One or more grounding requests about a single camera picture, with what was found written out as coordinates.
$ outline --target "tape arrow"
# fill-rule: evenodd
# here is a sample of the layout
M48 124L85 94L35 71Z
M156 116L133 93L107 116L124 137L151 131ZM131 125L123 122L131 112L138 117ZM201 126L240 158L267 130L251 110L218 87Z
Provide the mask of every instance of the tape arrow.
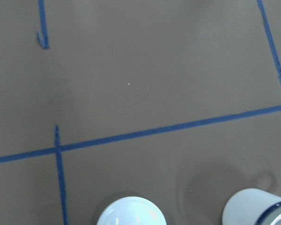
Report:
M42 46L42 48L47 49L49 48L49 41L48 41L48 34L47 34L44 0L38 0L38 6L39 6L39 18L41 22L42 34L40 34L37 31L37 40Z

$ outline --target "blue painter's tape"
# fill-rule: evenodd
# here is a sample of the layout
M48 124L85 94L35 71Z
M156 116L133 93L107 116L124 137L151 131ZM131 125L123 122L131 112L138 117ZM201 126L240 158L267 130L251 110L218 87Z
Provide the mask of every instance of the blue painter's tape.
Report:
M41 22L41 30L42 30L43 37L41 37L39 32L37 32L37 39L40 45L42 46L42 48L47 49L49 48L49 40L48 40L48 33L47 33L44 0L38 0L38 7L39 7L39 18Z
M95 139L95 140L86 141L86 142L68 144L68 145L64 145L64 146L60 146L59 133L56 133L55 135L58 134L58 138L55 140L55 145L59 146L59 149L61 149L61 151L69 151L69 150L75 150L75 149L80 149L80 148L84 148L84 147L90 147L90 146L94 146L94 145L118 142L118 141L123 141L123 140L127 140L127 139L138 138L138 137L142 137L142 136L156 135L156 134L161 134L161 133L166 133L166 132L171 132L171 131L176 131L176 130L205 126L208 124L220 123L220 122L225 122L225 121L229 121L229 120L238 120L241 118L247 118L247 117L258 116L258 115L280 112L280 111L281 111L281 105L278 105L278 106L274 106L274 107L243 112L240 114L214 117L214 118L205 119L205 120L198 120L198 121L192 121L192 122L176 124L176 125L171 125L171 126L166 126L166 127L159 127L159 128L149 129L149 130L138 131L138 132L134 132L134 133L128 133L128 134L123 134L123 135L116 135L116 136L111 136L111 137L106 137L106 138ZM56 148L49 148L49 149L36 150L36 151L25 152L25 153L10 155L10 156L3 156L3 157L0 157L0 163L11 162L11 161L19 160L19 159L24 159L24 158L32 158L32 157L37 157L37 156L49 155L49 154L54 154L54 153L56 153Z
M269 108L265 108L265 109L258 109L258 110L254 110L254 111L243 112L240 114L214 117L214 118L205 119L205 120L198 120L198 121L181 123L181 124L176 124L176 125L171 125L171 126L166 126L166 127L159 127L159 128L143 130L143 131L123 134L123 135L116 135L116 136L111 136L111 137L106 137L106 138L100 138L100 139L95 139L95 140L86 141L86 142L68 144L68 145L62 146L61 149L62 149L62 151L69 151L69 150L85 148L85 147L90 147L90 146L95 146L95 145L100 145L100 144L107 144L107 143L112 143L112 142L118 142L118 141L138 138L138 137L144 137L144 136L149 136L149 135L156 135L156 134L167 133L167 132L172 132L172 131L177 131L177 130L182 130L182 129L199 127L199 126L209 125L209 124L213 124L213 123L220 123L220 122L225 122L225 121L229 121L229 120L237 120L237 119L242 119L242 118L246 118L246 117L263 115L263 114L268 114L268 113L273 113L273 112L278 112L278 111L281 111L281 105L269 107Z
M25 159L25 158L31 158L31 157L37 157L37 156L50 155L53 153L55 153L55 148L30 151L30 152L25 152L25 153L10 155L10 156L2 156L2 157L0 157L0 163L6 163L6 162L19 160L19 159Z
M66 193L64 168L62 164L58 126L55 127L55 148L56 148L56 164L57 164L57 172L58 172L58 180L59 180L59 191L60 191L60 199L61 199L61 207L62 207L62 217L64 220L64 225L68 225L67 193Z
M264 5L263 5L262 0L257 0L257 3L258 3L258 7L261 11L262 17L263 17L264 29L266 31L268 44L270 45L272 57L273 57L273 60L274 60L274 63L275 63L275 67L276 67L278 77L279 77L279 81L280 81L280 85L281 85L281 64L280 64L278 53L277 53L277 50L276 50L276 47L275 47L274 39L273 39L273 36L272 36L272 33L271 33L270 25L269 25L268 20L267 20L266 11L264 9Z

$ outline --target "white mug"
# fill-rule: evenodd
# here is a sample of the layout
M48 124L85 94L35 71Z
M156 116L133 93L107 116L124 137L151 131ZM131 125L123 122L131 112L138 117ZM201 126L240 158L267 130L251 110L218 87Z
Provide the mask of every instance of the white mug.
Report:
M227 202L223 225L281 225L281 197L250 188L237 192Z

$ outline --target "blue rim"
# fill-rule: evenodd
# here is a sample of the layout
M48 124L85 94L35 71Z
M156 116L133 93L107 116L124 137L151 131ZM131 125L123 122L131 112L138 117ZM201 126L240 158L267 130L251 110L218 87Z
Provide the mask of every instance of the blue rim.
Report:
M257 220L257 222L255 223L255 225L261 225L262 222L265 220L265 218L274 210L276 210L277 208L281 207L281 202L276 203L275 205L272 205L270 208L268 208L267 210L265 210L261 216L259 217L259 219Z

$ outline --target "concrete floor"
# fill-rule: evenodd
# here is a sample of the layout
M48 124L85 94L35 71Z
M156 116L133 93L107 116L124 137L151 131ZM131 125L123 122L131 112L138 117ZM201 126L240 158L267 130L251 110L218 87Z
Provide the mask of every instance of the concrete floor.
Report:
M281 61L281 0L264 5ZM0 157L281 105L254 0L0 0ZM169 225L221 224L256 187L281 195L281 111L67 151L71 225L123 196ZM0 225L63 224L55 156L0 164Z

